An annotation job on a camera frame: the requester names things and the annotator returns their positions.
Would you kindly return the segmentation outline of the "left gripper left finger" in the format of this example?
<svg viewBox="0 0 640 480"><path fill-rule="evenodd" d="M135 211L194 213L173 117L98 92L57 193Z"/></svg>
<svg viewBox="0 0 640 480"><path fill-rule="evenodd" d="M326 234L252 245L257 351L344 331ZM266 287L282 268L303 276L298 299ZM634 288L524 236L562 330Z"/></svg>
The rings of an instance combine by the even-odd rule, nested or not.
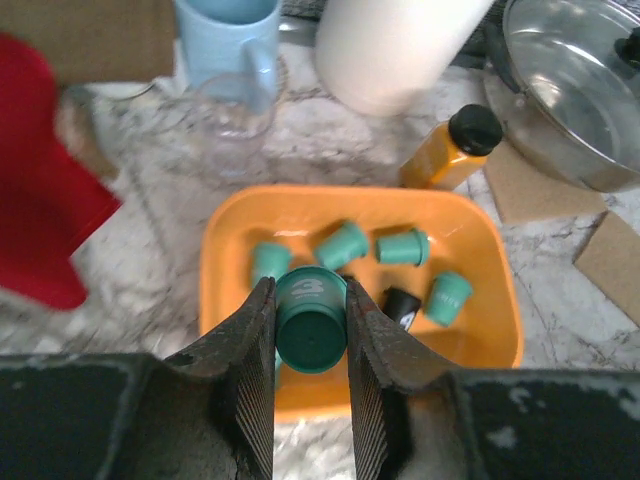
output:
<svg viewBox="0 0 640 480"><path fill-rule="evenodd" d="M268 479L275 283L183 350L1 360L5 479Z"/></svg>

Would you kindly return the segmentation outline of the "black coffee capsule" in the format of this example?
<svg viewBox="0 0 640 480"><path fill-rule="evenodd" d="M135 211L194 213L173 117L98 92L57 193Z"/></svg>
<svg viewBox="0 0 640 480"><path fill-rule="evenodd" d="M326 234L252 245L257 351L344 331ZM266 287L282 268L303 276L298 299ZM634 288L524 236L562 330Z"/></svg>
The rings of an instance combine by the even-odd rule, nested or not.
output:
<svg viewBox="0 0 640 480"><path fill-rule="evenodd" d="M422 306L422 301L405 290L389 287L385 291L382 312L409 331Z"/></svg>

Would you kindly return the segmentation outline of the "orange plastic storage basket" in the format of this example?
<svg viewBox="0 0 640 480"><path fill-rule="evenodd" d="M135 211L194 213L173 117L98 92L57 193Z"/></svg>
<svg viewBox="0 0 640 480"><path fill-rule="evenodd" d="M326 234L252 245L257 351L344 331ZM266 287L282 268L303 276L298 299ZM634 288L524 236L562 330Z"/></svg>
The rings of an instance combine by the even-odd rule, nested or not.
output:
<svg viewBox="0 0 640 480"><path fill-rule="evenodd" d="M373 255L345 268L381 302L397 287L426 298L434 278L453 271L473 292L448 327L419 315L411 334L448 360L474 368L514 368L524 331L501 235L489 216L465 197L439 191L374 187L266 185L243 189L211 217L201 244L199 328L208 332L233 314L250 292L253 248L287 246L295 266L313 262L313 249L351 221L370 239L424 231L430 242L419 267L382 265Z"/></svg>

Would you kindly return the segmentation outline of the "brown cardboard sheet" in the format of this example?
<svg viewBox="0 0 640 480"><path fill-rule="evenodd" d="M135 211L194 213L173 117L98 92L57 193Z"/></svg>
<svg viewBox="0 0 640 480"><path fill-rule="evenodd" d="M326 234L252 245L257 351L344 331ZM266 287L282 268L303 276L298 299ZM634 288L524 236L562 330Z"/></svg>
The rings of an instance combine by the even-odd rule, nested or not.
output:
<svg viewBox="0 0 640 480"><path fill-rule="evenodd" d="M639 325L639 234L631 226L608 212L574 265Z"/></svg>

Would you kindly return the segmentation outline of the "red cloth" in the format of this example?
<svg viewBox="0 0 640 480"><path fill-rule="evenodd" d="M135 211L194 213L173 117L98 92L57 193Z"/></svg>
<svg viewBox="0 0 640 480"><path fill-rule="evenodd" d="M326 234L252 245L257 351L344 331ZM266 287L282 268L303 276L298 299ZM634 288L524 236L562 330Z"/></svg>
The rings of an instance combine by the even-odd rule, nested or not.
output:
<svg viewBox="0 0 640 480"><path fill-rule="evenodd" d="M88 293L71 257L120 200L58 139L58 91L37 50L1 36L1 286L55 310Z"/></svg>

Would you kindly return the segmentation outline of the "teal coffee capsule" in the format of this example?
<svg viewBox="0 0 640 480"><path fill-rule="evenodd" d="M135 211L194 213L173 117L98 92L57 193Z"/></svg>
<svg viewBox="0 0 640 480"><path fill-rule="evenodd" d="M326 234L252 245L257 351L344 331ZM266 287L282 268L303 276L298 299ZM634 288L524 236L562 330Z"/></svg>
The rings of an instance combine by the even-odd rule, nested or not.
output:
<svg viewBox="0 0 640 480"><path fill-rule="evenodd" d="M313 255L321 266L339 270L351 261L365 257L368 252L367 235L356 223L346 221L313 250Z"/></svg>
<svg viewBox="0 0 640 480"><path fill-rule="evenodd" d="M273 242L260 242L252 251L251 286L255 287L263 277L279 280L289 271L292 259L292 252L287 246Z"/></svg>
<svg viewBox="0 0 640 480"><path fill-rule="evenodd" d="M428 236L416 228L380 237L375 242L375 257L380 264L421 266L428 260L429 255Z"/></svg>
<svg viewBox="0 0 640 480"><path fill-rule="evenodd" d="M275 344L290 368L319 374L347 346L346 281L324 267L298 267L276 283Z"/></svg>
<svg viewBox="0 0 640 480"><path fill-rule="evenodd" d="M446 271L435 277L426 304L426 316L434 323L449 327L473 294L471 283L462 275Z"/></svg>

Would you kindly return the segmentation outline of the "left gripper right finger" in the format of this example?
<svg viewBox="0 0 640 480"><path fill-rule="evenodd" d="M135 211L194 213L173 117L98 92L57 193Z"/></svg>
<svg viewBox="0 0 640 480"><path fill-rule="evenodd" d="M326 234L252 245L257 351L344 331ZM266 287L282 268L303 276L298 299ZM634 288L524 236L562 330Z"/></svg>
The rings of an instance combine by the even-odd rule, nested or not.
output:
<svg viewBox="0 0 640 480"><path fill-rule="evenodd" d="M347 283L360 479L635 479L635 372L461 367Z"/></svg>

